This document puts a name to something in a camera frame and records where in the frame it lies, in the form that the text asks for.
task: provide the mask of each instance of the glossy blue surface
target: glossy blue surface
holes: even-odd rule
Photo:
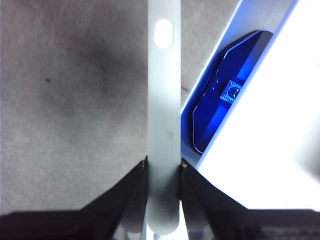
[[[199,84],[201,91],[193,96],[197,99],[190,99],[195,102],[189,110],[190,144],[195,151],[206,149],[272,35],[269,31],[251,33],[227,47],[217,67],[208,67]]]

